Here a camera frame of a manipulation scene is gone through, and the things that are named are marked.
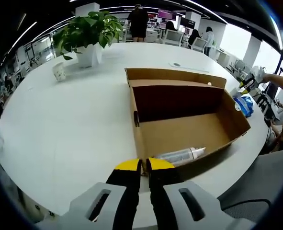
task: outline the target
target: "round table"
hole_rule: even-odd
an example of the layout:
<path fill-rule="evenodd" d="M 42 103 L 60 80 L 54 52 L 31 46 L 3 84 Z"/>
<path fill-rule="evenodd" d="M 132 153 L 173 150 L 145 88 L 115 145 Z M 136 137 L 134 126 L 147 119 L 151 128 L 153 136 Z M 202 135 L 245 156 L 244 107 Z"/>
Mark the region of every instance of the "round table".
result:
<path fill-rule="evenodd" d="M 105 182 L 117 164 L 136 158 L 125 68 L 211 74 L 227 79 L 227 91 L 239 85 L 203 53 L 176 46 L 113 44 L 103 51 L 102 63 L 88 69 L 78 69 L 71 55 L 71 61 L 58 57 L 30 72 L 0 120 L 2 167 L 30 198 L 59 215 L 72 199 Z M 64 82 L 52 73 L 59 62 L 68 73 Z M 225 150 L 219 164 L 191 179 L 215 197 L 246 172 L 266 140 L 263 114 L 256 104 L 253 109 L 251 129 Z M 156 223 L 144 180 L 134 227 Z"/>

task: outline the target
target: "cardboard box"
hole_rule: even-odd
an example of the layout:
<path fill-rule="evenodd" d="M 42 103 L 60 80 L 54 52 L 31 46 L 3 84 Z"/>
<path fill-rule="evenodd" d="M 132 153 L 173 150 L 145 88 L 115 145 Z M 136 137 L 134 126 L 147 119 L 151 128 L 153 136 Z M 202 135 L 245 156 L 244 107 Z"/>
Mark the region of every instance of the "cardboard box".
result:
<path fill-rule="evenodd" d="M 225 91 L 224 78 L 167 69 L 126 69 L 126 74 L 140 159 L 190 147 L 213 154 L 250 129 Z"/>

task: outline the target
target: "potted plant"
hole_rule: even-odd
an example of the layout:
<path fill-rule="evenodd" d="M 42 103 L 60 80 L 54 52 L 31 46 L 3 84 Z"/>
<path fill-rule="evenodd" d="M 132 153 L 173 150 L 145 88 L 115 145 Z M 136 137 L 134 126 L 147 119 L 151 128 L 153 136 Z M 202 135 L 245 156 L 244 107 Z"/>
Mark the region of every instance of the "potted plant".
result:
<path fill-rule="evenodd" d="M 99 64 L 102 48 L 112 44 L 112 40 L 122 36 L 122 26 L 118 19 L 108 11 L 89 12 L 87 17 L 76 17 L 61 31 L 53 36 L 54 46 L 65 60 L 72 59 L 64 55 L 63 50 L 75 52 L 79 65 L 83 68 Z"/>

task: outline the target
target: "ceiling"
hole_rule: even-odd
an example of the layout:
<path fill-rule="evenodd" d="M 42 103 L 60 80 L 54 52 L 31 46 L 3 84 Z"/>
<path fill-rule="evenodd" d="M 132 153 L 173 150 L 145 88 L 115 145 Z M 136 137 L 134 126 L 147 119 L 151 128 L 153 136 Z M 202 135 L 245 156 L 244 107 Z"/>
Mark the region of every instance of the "ceiling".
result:
<path fill-rule="evenodd" d="M 194 0 L 195 2 L 205 6 L 206 8 L 217 12 L 234 15 L 236 17 L 252 22 L 269 33 L 275 35 L 275 30 L 272 27 L 270 19 L 264 9 L 259 6 L 257 0 Z M 11 3 L 0 0 L 0 64 L 4 59 L 4 55 L 9 51 L 19 36 L 29 28 L 34 22 L 37 24 L 32 27 L 16 44 L 18 48 L 39 35 L 42 31 L 51 27 L 52 25 L 73 16 L 75 8 L 87 3 L 94 2 L 94 0 L 76 0 L 69 2 L 69 0 L 40 0 L 40 1 L 26 1 L 15 0 Z M 171 11 L 191 11 L 183 5 L 193 8 L 198 12 L 209 16 L 211 20 L 221 22 L 220 19 L 208 13 L 203 8 L 192 4 L 187 0 L 97 0 L 100 8 L 114 7 L 114 6 L 132 6 L 137 3 L 143 6 L 163 8 Z M 112 11 L 121 11 L 121 8 L 113 9 Z M 21 18 L 26 13 L 24 20 L 20 27 Z M 236 20 L 231 20 L 224 17 L 228 22 L 241 26 L 247 29 L 246 24 Z M 276 42 L 270 39 L 258 30 L 249 28 L 255 36 L 259 39 L 268 40 L 268 42 L 277 48 Z M 8 57 L 14 55 L 15 48 L 8 54 Z"/>

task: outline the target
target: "blue package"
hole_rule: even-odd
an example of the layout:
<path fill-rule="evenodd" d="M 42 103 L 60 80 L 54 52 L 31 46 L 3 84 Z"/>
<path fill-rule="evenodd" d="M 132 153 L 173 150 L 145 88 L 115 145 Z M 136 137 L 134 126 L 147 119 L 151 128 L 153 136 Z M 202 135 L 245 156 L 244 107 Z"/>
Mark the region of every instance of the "blue package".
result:
<path fill-rule="evenodd" d="M 234 98 L 235 102 L 237 102 L 240 106 L 240 109 L 244 116 L 249 117 L 252 115 L 253 111 L 253 102 L 251 98 L 243 96 L 239 98 Z"/>

